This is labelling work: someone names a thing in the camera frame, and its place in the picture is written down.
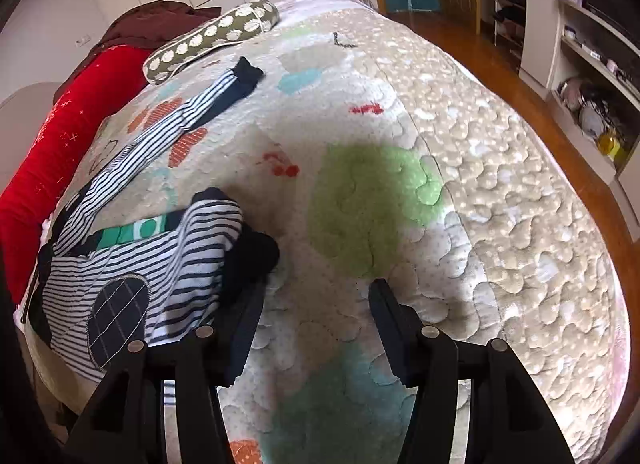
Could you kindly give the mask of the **white headboard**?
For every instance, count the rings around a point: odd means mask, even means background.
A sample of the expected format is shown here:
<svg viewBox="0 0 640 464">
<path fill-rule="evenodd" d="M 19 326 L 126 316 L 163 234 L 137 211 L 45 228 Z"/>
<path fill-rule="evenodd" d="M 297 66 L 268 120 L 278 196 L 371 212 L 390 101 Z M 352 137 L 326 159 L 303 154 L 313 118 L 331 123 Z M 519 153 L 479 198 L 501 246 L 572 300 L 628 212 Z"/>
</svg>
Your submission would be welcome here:
<svg viewBox="0 0 640 464">
<path fill-rule="evenodd" d="M 1 102 L 0 190 L 20 167 L 53 106 L 58 83 L 40 82 L 20 88 Z"/>
</svg>

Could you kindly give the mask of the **olive white patterned pillow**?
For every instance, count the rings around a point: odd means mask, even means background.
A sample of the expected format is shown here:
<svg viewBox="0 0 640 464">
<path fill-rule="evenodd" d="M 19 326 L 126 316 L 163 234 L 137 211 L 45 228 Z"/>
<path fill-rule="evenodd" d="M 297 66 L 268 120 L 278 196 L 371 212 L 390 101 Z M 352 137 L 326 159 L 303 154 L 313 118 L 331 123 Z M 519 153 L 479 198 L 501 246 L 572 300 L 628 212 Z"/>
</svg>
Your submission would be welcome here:
<svg viewBox="0 0 640 464">
<path fill-rule="evenodd" d="M 245 2 L 155 50 L 146 58 L 142 72 L 149 84 L 162 84 L 192 61 L 217 48 L 236 45 L 269 32 L 279 21 L 279 9 L 270 1 Z"/>
</svg>

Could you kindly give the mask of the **yellow container on shelf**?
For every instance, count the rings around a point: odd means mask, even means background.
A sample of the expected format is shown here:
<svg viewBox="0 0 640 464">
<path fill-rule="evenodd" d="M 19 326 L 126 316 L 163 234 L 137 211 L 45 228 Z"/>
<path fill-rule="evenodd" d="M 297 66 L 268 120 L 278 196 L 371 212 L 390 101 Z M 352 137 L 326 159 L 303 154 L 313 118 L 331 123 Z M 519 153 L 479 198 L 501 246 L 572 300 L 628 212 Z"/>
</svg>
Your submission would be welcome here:
<svg viewBox="0 0 640 464">
<path fill-rule="evenodd" d="M 614 161 L 620 151 L 620 142 L 614 133 L 605 132 L 598 137 L 597 148 L 605 157 Z"/>
</svg>

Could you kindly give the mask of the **white shelf unit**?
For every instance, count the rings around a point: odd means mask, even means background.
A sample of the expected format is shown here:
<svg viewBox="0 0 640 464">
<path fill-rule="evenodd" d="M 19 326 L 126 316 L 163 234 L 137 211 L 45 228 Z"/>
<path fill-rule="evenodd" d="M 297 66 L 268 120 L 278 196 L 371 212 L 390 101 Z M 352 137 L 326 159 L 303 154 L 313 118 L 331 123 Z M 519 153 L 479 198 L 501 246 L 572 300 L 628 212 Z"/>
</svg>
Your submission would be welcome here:
<svg viewBox="0 0 640 464">
<path fill-rule="evenodd" d="M 639 65 L 639 47 L 604 18 L 567 0 L 526 0 L 520 78 L 552 107 L 552 117 L 613 192 L 639 238 L 639 88 L 624 75 Z M 612 132 L 614 161 L 597 148 Z"/>
</svg>

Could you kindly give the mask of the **red bolster cushion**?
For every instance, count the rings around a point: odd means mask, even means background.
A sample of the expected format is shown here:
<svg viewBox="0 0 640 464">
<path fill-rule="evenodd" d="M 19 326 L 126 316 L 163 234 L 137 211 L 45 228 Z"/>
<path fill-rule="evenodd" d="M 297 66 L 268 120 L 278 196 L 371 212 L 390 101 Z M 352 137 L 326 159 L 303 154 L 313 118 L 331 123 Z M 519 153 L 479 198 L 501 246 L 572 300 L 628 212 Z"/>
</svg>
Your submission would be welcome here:
<svg viewBox="0 0 640 464">
<path fill-rule="evenodd" d="M 131 45 L 103 50 L 66 84 L 26 158 L 1 195 L 4 283 L 17 305 L 40 246 L 42 223 L 55 210 L 101 123 L 146 85 L 142 66 L 151 52 Z"/>
</svg>

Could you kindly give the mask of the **heart patterned quilt bedspread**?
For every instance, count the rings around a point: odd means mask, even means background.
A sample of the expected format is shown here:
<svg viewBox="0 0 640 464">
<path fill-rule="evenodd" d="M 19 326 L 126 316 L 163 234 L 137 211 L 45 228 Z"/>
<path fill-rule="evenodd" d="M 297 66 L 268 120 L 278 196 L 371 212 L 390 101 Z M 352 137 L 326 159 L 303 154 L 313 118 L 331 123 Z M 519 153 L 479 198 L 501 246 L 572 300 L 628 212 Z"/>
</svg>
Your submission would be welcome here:
<svg viewBox="0 0 640 464">
<path fill-rule="evenodd" d="M 280 263 L 246 367 L 220 392 L 245 463 L 390 463 L 414 394 L 393 376 L 372 280 L 457 341 L 503 339 L 578 463 L 600 453 L 629 372 L 626 305 L 600 231 L 529 125 L 459 62 L 353 0 L 280 21 L 151 85 L 99 128 L 73 197 L 138 133 L 240 59 L 248 122 L 288 184 Z"/>
</svg>

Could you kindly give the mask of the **maroon blanket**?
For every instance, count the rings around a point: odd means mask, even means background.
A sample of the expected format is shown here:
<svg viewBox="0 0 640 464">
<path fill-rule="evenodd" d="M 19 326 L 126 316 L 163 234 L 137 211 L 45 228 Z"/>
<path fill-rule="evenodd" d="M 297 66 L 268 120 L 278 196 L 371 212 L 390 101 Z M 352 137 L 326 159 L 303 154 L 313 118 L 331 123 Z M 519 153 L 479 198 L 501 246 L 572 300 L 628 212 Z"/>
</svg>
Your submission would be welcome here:
<svg viewBox="0 0 640 464">
<path fill-rule="evenodd" d="M 58 87 L 52 102 L 55 104 L 67 90 L 68 85 L 104 50 L 117 45 L 157 50 L 177 36 L 220 15 L 220 7 L 194 8 L 177 1 L 154 1 L 129 9 L 111 23 L 85 59 Z"/>
</svg>

